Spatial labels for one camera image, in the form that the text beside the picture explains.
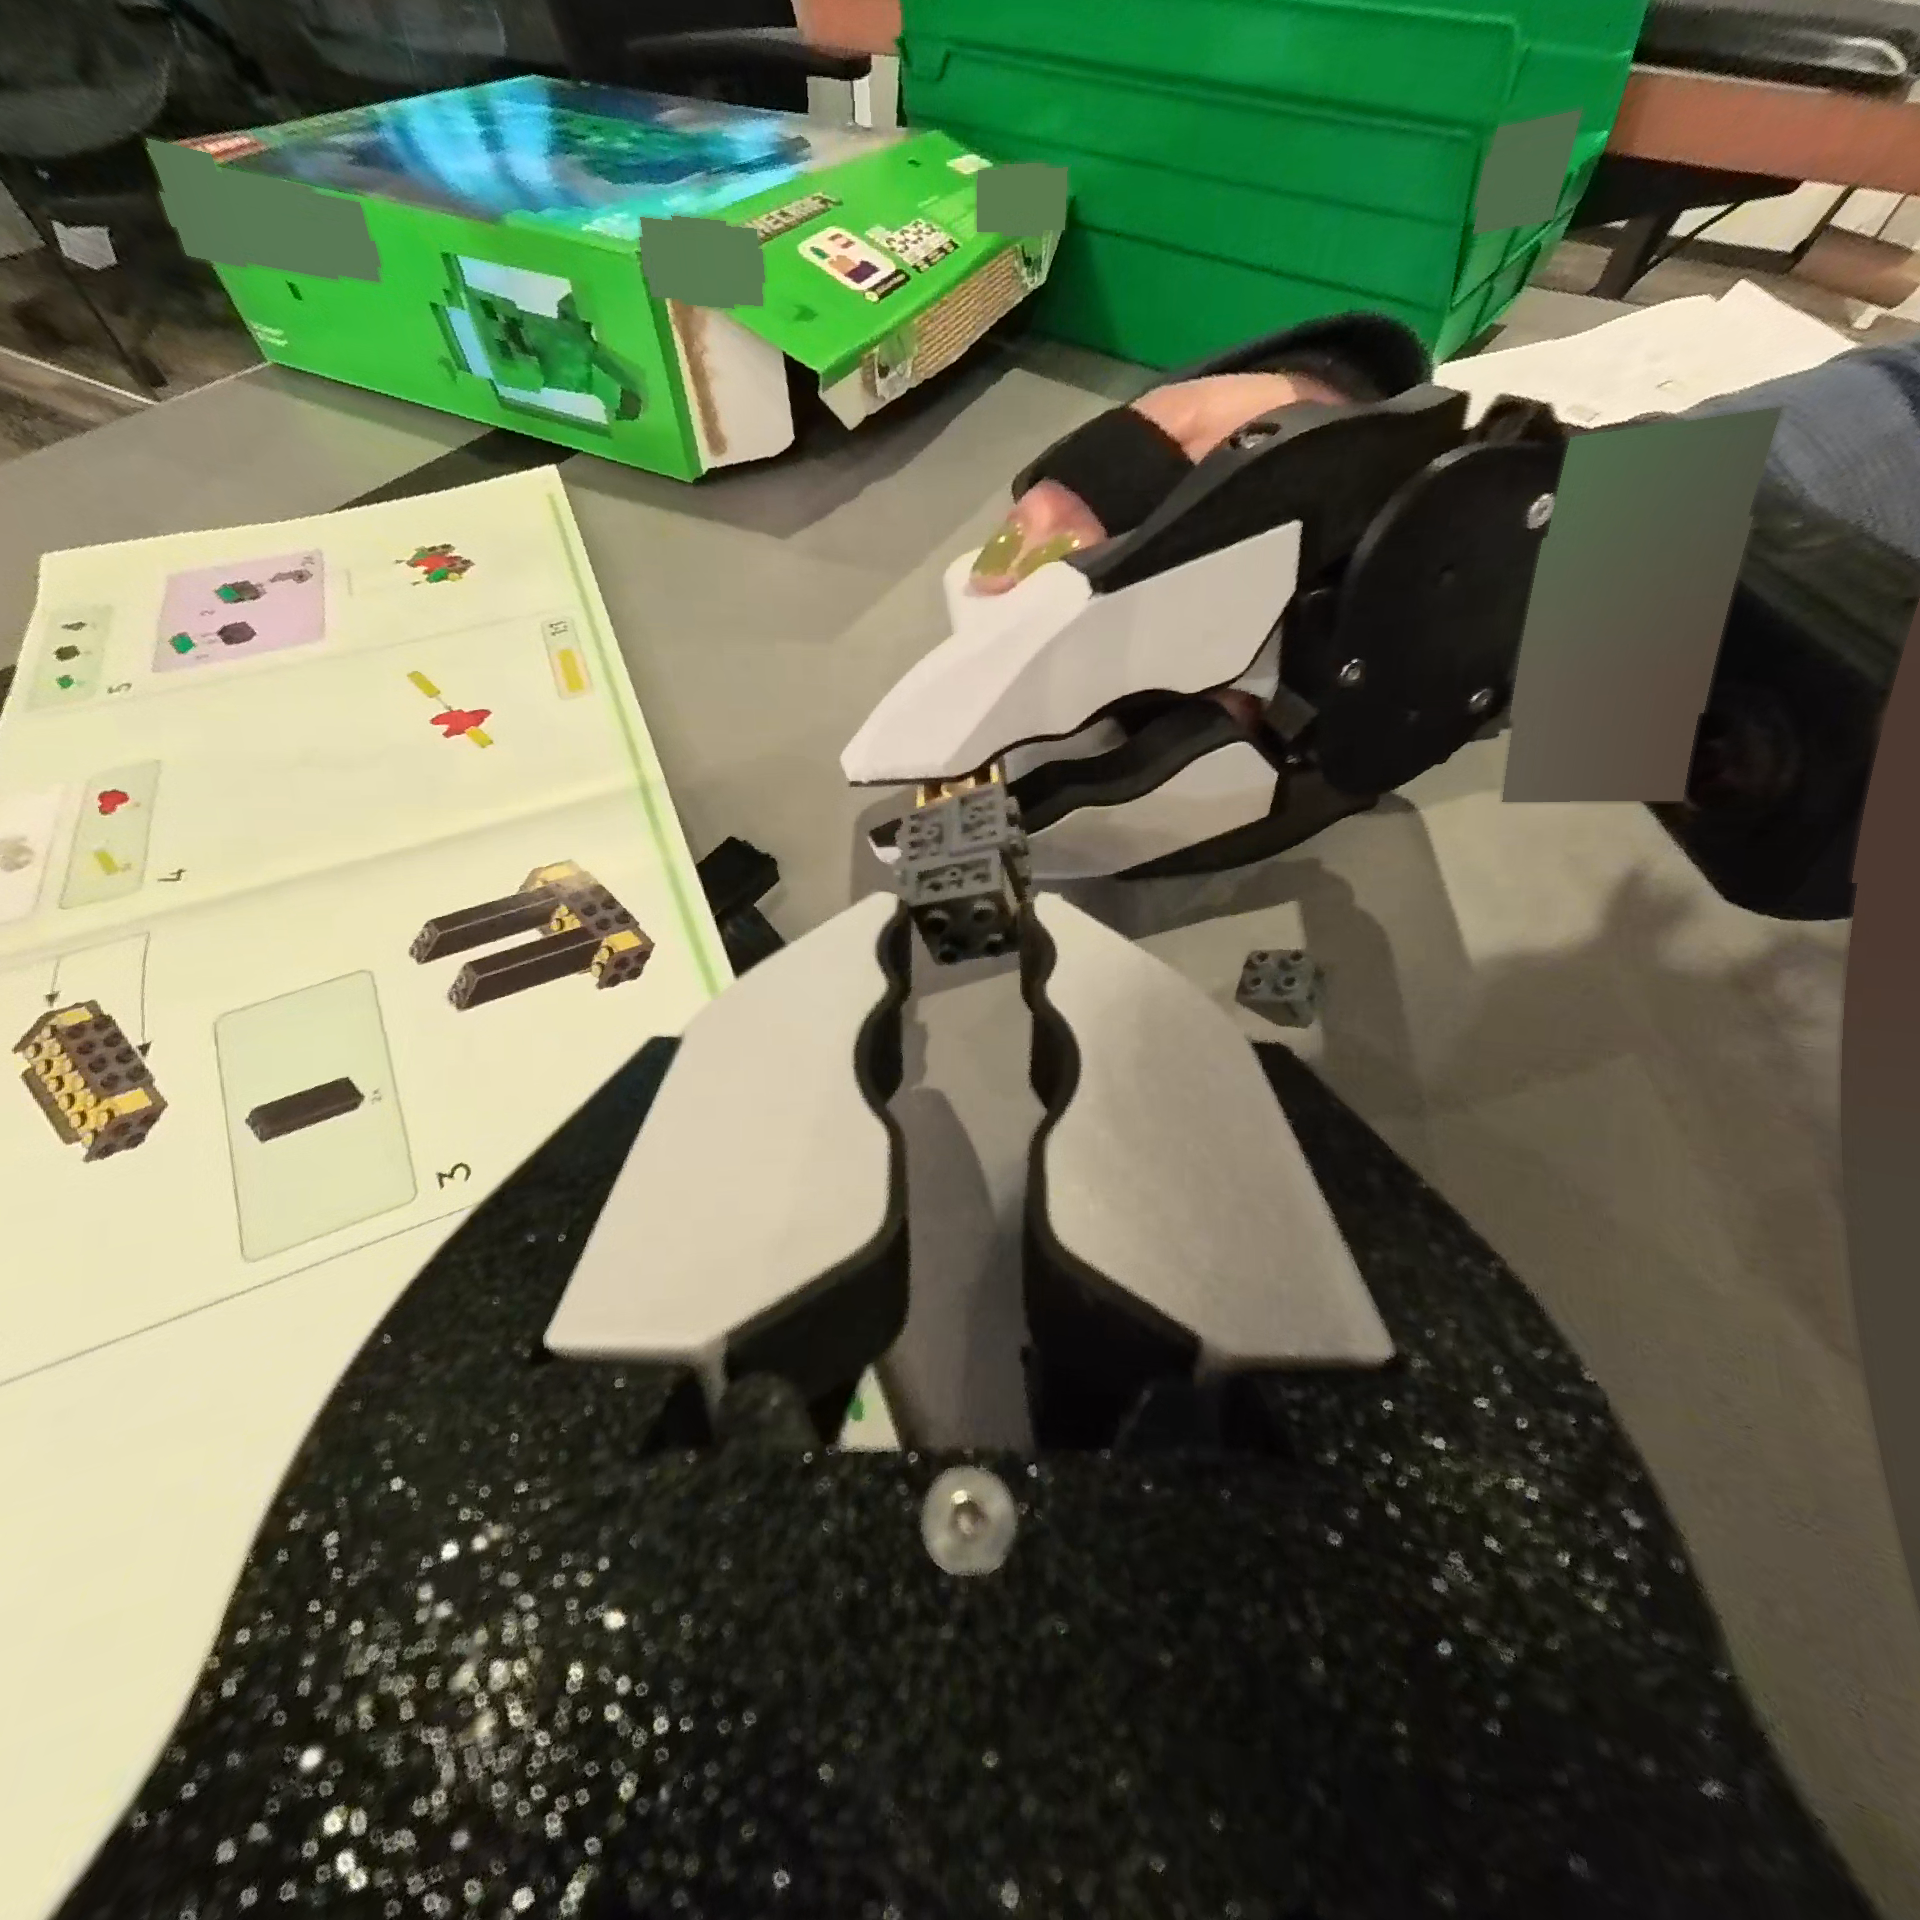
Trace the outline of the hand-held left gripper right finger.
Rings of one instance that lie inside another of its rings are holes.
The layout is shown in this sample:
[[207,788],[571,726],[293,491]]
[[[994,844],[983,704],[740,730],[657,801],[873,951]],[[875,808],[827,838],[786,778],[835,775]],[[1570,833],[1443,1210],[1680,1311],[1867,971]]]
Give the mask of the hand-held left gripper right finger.
[[1196,1380],[1397,1347],[1261,1060],[1189,977],[1061,896],[1024,936],[1027,1319],[1068,1363]]

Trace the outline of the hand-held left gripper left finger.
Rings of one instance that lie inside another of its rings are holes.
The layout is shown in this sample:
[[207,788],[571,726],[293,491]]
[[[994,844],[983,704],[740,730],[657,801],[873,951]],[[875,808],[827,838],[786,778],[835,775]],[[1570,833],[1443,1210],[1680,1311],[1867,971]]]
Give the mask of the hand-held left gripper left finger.
[[544,1334],[680,1366],[709,1403],[777,1376],[843,1400],[907,1312],[909,924],[868,894],[696,1015]]

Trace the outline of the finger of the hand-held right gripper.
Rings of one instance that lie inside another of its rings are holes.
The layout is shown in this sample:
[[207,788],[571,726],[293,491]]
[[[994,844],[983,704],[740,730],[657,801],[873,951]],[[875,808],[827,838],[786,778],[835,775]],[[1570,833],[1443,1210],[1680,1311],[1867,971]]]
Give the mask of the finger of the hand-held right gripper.
[[1096,592],[1066,561],[973,592],[973,555],[945,571],[946,641],[907,667],[841,752],[856,787],[929,785],[1002,761],[1021,775],[1101,727],[1125,698],[1210,695],[1252,673],[1301,575],[1303,527]]
[[1269,816],[1281,768],[1224,704],[1168,706],[1104,752],[1017,780],[1036,883],[1116,879]]

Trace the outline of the grey and tan brick assembly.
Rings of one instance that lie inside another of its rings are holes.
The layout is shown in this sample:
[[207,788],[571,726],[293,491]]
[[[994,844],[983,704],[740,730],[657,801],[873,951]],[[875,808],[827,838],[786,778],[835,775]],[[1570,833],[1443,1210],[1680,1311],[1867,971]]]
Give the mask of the grey and tan brick assembly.
[[960,964],[1017,946],[1033,886],[1019,802],[999,763],[920,785],[868,833],[930,959]]

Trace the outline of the person's right hand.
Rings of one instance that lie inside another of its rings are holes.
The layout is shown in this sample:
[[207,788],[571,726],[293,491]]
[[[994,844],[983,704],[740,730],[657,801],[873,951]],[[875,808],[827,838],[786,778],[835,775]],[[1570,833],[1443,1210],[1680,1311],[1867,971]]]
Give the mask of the person's right hand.
[[1433,360],[1400,321],[1351,313],[1229,348],[1055,441],[1011,484],[1011,511],[973,553],[962,592],[994,596],[1042,566],[1127,535],[1233,435],[1308,402],[1393,401]]

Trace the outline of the black toy brick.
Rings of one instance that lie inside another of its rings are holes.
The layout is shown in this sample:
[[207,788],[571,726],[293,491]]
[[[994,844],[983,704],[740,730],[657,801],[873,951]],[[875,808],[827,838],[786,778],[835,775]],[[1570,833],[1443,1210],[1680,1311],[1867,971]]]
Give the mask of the black toy brick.
[[696,875],[735,977],[752,971],[785,946],[761,911],[783,879],[772,856],[732,835],[696,864]]

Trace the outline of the white paper sheets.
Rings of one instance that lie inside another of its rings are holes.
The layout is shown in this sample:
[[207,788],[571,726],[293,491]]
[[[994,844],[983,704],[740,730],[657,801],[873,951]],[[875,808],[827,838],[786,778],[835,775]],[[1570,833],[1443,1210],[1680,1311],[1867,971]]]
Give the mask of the white paper sheets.
[[1680,417],[1827,366],[1848,348],[1833,327],[1743,280],[1716,298],[1636,308],[1562,342],[1458,356],[1433,380],[1468,396],[1473,422],[1497,401],[1535,401],[1587,430]]

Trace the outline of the green plastic crate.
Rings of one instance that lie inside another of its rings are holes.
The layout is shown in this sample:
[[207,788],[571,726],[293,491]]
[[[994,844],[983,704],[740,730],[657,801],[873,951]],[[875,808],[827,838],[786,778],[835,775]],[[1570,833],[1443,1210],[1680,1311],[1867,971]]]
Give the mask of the green plastic crate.
[[1341,313],[1450,362],[1565,235],[1647,3],[907,3],[909,123],[1068,175],[1029,334],[1176,370]]

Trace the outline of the brick instruction booklet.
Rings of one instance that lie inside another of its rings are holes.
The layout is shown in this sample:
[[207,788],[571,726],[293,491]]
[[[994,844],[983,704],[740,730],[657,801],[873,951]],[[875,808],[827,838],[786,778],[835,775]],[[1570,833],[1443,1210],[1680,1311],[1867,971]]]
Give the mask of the brick instruction booklet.
[[2,802],[5,1385],[427,1260],[735,977],[556,466],[49,555]]

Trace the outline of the brown wooden table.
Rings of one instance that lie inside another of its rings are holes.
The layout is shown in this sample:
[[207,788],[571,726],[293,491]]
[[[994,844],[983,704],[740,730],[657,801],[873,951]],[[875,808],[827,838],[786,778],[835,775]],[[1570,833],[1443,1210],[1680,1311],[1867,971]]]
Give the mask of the brown wooden table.
[[1635,65],[1607,151],[1716,175],[1917,195],[1917,86],[1863,95]]

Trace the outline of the green toy set box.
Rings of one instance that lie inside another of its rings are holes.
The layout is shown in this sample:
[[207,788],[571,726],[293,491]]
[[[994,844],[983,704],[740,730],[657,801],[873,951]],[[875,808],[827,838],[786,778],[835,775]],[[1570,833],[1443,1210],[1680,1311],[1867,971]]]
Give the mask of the green toy set box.
[[858,428],[1049,276],[1066,172],[939,130],[512,78],[149,142],[277,366],[703,480]]

